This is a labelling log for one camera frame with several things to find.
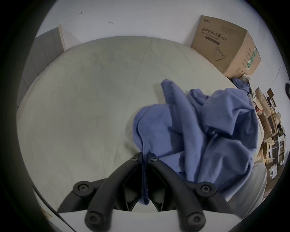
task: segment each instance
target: blue cloth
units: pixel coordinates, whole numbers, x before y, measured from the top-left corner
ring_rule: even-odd
[[[250,85],[244,81],[242,81],[241,79],[235,77],[232,78],[231,81],[234,83],[234,85],[238,88],[243,90],[246,94],[251,93],[250,90]]]
[[[214,183],[225,198],[247,180],[253,167],[258,122],[250,99],[239,89],[200,89],[186,96],[173,82],[161,83],[166,104],[142,108],[133,121],[133,140],[143,154],[153,152],[182,178]],[[149,203],[143,177],[144,204]]]

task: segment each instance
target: green label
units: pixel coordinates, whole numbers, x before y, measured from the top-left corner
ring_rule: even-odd
[[[252,54],[252,57],[249,59],[249,61],[247,63],[247,65],[248,65],[247,70],[249,70],[251,64],[253,63],[253,60],[254,60],[254,58],[256,56],[256,53],[257,53],[257,48],[255,47],[254,52]]]

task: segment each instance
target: white bedsheet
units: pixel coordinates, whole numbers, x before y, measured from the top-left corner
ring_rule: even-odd
[[[160,83],[210,95],[235,88],[195,50],[150,37],[111,37],[66,50],[34,81],[17,112],[27,170],[57,209],[81,180],[108,177],[138,149],[132,121],[165,103]]]

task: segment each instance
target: gray wall panel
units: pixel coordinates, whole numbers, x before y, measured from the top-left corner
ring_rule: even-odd
[[[34,39],[19,84],[17,108],[35,78],[63,51],[58,27]]]
[[[57,28],[50,30],[50,32],[51,32],[53,43],[54,43],[54,46],[56,49],[57,56],[60,56],[64,52],[64,48],[63,48],[62,43],[61,43],[59,29],[57,27]]]
[[[18,97],[17,97],[17,106],[20,105],[21,100],[24,97],[24,95],[26,94],[27,90],[28,90],[28,85],[25,83],[23,77],[21,76]]]
[[[51,31],[45,32],[39,37],[42,43],[42,47],[43,47],[46,59],[48,63],[50,64],[58,57],[55,46],[54,46],[54,42],[52,39]]]
[[[30,55],[38,75],[48,66],[48,61],[41,43],[41,35],[34,39]]]
[[[32,61],[30,54],[27,57],[22,76],[23,76],[23,79],[25,80],[25,82],[28,84],[28,86],[31,86],[32,82],[38,76],[36,67]]]

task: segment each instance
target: black bracket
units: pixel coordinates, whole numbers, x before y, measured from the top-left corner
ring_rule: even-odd
[[[203,210],[232,213],[214,184],[182,180],[153,153],[148,154],[146,173],[150,200],[158,211],[176,209],[182,231],[201,230],[206,222]],[[87,227],[108,231],[112,210],[132,211],[141,196],[142,154],[137,153],[106,179],[76,183],[58,213],[87,209]]]

